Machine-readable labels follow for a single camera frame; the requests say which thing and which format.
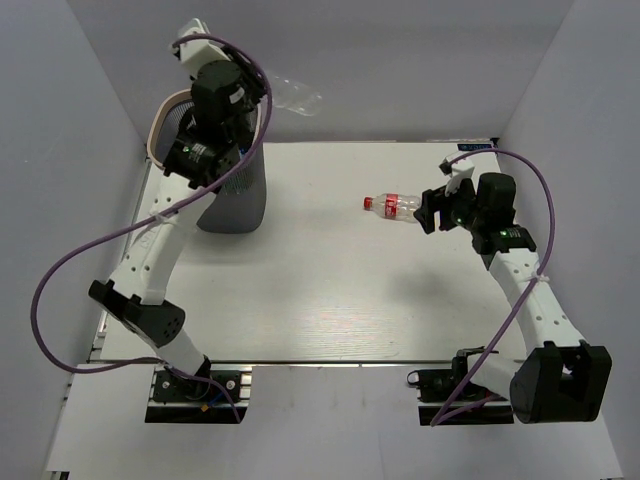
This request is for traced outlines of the white cap clear bottle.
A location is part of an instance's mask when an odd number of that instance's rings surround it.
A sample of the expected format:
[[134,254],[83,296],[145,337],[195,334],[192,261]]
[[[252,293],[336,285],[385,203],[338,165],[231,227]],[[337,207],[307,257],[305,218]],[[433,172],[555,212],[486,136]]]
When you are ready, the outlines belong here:
[[320,112],[323,98],[308,85],[279,75],[270,75],[269,82],[276,108],[306,117]]

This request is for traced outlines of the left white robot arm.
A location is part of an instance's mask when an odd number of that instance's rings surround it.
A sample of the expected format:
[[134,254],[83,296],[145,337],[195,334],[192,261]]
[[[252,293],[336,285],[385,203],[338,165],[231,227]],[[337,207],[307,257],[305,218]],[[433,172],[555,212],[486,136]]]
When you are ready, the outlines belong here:
[[147,343],[177,372],[177,387],[199,399],[211,387],[210,361],[192,342],[184,310],[166,298],[174,267],[217,196],[262,184],[255,156],[266,121],[261,102],[270,88],[259,67],[231,47],[180,53],[191,86],[167,97],[147,138],[147,156],[160,169],[149,222],[90,297]]

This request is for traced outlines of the red cap clear bottle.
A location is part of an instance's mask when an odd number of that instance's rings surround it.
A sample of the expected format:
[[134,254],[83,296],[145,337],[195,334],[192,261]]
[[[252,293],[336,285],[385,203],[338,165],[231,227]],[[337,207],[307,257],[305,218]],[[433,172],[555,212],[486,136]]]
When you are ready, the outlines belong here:
[[363,208],[372,211],[379,217],[387,220],[416,223],[414,213],[422,205],[419,196],[403,195],[397,193],[384,193],[376,197],[366,196],[363,199]]

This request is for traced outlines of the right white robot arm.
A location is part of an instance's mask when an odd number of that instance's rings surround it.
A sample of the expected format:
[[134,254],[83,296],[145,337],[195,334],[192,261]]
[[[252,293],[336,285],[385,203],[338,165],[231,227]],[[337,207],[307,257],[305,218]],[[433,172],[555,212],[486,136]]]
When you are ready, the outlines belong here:
[[[573,326],[543,276],[542,259],[528,230],[515,222],[516,184],[512,177],[487,173],[477,182],[461,180],[426,190],[414,217],[426,233],[461,227],[502,289],[511,311],[488,345],[463,349],[452,362],[452,391],[431,423],[460,413],[453,403],[486,390],[510,403],[524,423],[593,422],[599,415],[612,368],[603,346],[589,344]],[[526,358],[501,356],[499,338],[517,323]]]

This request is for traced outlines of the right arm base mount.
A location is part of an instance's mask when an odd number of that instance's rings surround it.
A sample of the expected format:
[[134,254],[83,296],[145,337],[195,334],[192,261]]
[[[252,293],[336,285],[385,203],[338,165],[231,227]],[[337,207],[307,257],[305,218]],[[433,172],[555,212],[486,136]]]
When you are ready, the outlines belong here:
[[[441,405],[455,390],[468,371],[468,357],[481,354],[484,347],[459,350],[448,369],[420,369],[407,374],[407,385],[418,391],[418,415],[421,426],[429,426]],[[447,412],[467,404],[489,399],[487,388],[469,382]],[[443,426],[507,425],[514,423],[513,411],[502,397],[476,408],[466,410],[441,422]]]

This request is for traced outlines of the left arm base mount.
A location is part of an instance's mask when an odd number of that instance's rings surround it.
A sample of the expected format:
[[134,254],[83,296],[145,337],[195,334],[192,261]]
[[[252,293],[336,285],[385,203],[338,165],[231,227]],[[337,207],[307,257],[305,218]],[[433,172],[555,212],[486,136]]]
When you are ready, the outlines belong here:
[[145,413],[148,424],[227,425],[244,419],[250,399],[252,366],[214,364],[217,385],[180,379],[165,368],[152,376]]

